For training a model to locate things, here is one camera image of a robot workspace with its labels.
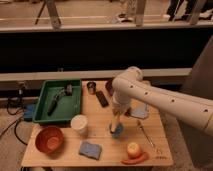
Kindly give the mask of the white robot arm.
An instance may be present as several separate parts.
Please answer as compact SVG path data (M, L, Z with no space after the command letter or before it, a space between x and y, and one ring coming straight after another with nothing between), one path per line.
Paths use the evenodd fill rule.
M213 100L153 87L143 83L142 78L141 69L129 67L113 79L112 131L119 116L126 113L131 100L136 99L213 136Z

